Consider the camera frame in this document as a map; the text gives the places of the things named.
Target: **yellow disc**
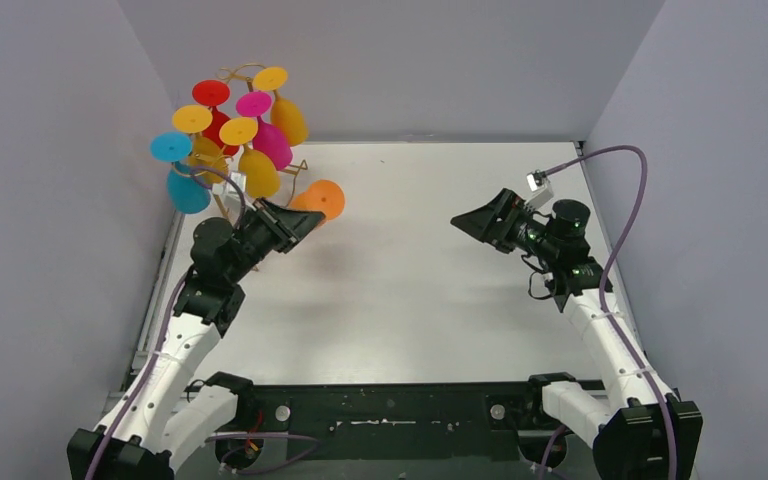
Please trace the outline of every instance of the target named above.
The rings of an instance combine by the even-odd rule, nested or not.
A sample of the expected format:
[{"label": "yellow disc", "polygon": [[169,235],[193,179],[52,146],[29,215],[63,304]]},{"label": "yellow disc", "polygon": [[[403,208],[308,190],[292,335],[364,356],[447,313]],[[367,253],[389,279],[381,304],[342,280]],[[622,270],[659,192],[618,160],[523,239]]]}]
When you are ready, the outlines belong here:
[{"label": "yellow disc", "polygon": [[248,174],[254,170],[269,167],[272,167],[272,170],[275,170],[275,164],[272,163],[272,160],[270,160],[265,153],[247,148],[246,151],[240,155],[240,163],[237,165],[237,170]]},{"label": "yellow disc", "polygon": [[252,85],[255,89],[264,92],[271,92],[272,90],[281,88],[284,82],[287,81],[287,71],[281,67],[268,67],[254,76]]},{"label": "yellow disc", "polygon": [[293,102],[284,97],[278,97],[272,104],[272,113],[270,114],[272,125],[278,127],[287,137],[287,143],[291,147],[304,142],[309,134],[307,125],[301,110]]},{"label": "yellow disc", "polygon": [[257,121],[253,118],[232,118],[219,129],[219,139],[226,145],[249,143],[257,134]]},{"label": "yellow disc", "polygon": [[213,114],[202,105],[184,105],[172,115],[172,125],[184,133],[196,133],[210,126]]},{"label": "yellow disc", "polygon": [[[194,167],[210,167],[210,168],[213,168],[214,170],[219,170],[220,172],[224,173],[226,176],[228,175],[229,168],[228,168],[228,164],[225,162],[224,159],[211,162],[211,161],[205,161],[204,159],[190,157],[190,160],[188,163]],[[225,181],[224,178],[220,177],[219,175],[213,172],[202,170],[200,173],[204,174],[202,178],[207,183],[214,184],[214,183],[221,183]]]},{"label": "yellow disc", "polygon": [[256,167],[246,173],[246,193],[250,197],[271,197],[279,188],[281,188],[281,178],[278,177],[278,172],[273,165]]},{"label": "yellow disc", "polygon": [[219,147],[207,137],[196,137],[193,141],[193,152],[190,154],[203,162],[215,162],[222,157]]}]

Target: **gray wall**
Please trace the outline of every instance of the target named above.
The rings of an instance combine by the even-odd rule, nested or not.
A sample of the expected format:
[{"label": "gray wall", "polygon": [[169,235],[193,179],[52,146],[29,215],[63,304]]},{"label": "gray wall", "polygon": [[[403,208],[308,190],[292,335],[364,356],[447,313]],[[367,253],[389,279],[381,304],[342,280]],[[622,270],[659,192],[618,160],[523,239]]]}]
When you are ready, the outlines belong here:
[{"label": "gray wall", "polygon": [[583,140],[663,0],[120,3],[173,101],[264,62],[313,138],[465,141]]},{"label": "gray wall", "polygon": [[[655,365],[705,417],[703,479],[768,478],[768,1],[669,0],[587,150],[650,184],[620,256]],[[587,166],[610,236],[638,167]]]},{"label": "gray wall", "polygon": [[156,73],[114,0],[0,0],[0,479],[66,477],[171,219]]}]

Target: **blue disc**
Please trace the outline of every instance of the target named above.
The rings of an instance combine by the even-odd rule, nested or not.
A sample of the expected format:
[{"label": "blue disc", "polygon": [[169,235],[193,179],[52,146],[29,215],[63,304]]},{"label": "blue disc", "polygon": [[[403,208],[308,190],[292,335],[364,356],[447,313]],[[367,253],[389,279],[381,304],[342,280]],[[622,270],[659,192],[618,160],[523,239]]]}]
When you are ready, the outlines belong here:
[{"label": "blue disc", "polygon": [[177,162],[193,150],[190,137],[181,132],[161,133],[151,141],[151,154],[161,162]]},{"label": "blue disc", "polygon": [[[178,169],[182,173],[189,170],[180,166]],[[166,189],[175,209],[181,213],[198,213],[210,205],[210,192],[192,178],[178,175],[174,170],[170,170],[166,178]]]}]

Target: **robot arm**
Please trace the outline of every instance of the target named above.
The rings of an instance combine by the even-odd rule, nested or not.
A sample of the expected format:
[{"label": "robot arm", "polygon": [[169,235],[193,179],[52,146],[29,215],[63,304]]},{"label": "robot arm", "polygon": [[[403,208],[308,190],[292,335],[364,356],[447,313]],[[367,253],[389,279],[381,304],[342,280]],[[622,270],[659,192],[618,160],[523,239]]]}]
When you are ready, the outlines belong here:
[{"label": "robot arm", "polygon": [[[702,418],[693,402],[682,402],[646,360],[617,311],[603,268],[590,256],[584,230],[586,205],[559,200],[553,215],[537,212],[552,196],[543,172],[528,176],[528,201],[503,189],[490,203],[452,218],[452,225],[502,253],[515,249],[536,257],[555,304],[577,330],[599,367],[608,404],[593,398],[566,373],[536,375],[540,389],[533,415],[559,420],[593,449],[602,478],[666,478],[665,429],[675,432],[677,478],[689,478]],[[662,403],[669,413],[663,415]]]},{"label": "robot arm", "polygon": [[173,299],[173,315],[160,332],[163,347],[151,352],[156,362],[139,373],[93,431],[79,429],[73,435],[67,455],[74,480],[87,477],[97,455],[99,467],[91,477],[96,480],[171,480],[183,461],[245,406],[251,382],[217,373],[196,401],[172,416],[196,368],[236,318],[245,298],[238,282],[269,252],[292,250],[325,218],[321,212],[288,210],[263,199],[254,207],[239,227],[224,218],[196,227],[193,265],[175,290],[180,294]]}]

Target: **cable tie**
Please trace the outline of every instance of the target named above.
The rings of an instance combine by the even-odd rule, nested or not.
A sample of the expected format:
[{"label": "cable tie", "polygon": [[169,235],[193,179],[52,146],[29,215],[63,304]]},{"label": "cable tie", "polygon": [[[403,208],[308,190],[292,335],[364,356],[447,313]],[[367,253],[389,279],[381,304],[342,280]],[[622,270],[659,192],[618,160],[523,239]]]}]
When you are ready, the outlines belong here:
[{"label": "cable tie", "polygon": [[637,375],[639,373],[652,373],[654,370],[652,369],[652,365],[649,365],[648,367],[638,368],[637,370],[632,370],[628,372],[629,375]]},{"label": "cable tie", "polygon": [[598,320],[600,318],[608,318],[608,315],[613,316],[614,318],[625,318],[625,314],[619,310],[616,312],[600,312],[600,313],[594,313],[590,315],[591,320]]},{"label": "cable tie", "polygon": [[158,358],[163,358],[165,360],[169,360],[171,362],[177,363],[178,365],[181,366],[181,368],[186,370],[190,374],[190,376],[194,376],[196,374],[196,372],[193,369],[189,368],[183,360],[173,355],[170,355],[166,352],[159,352],[157,350],[154,350],[153,352],[151,352],[151,355],[157,355]]}]

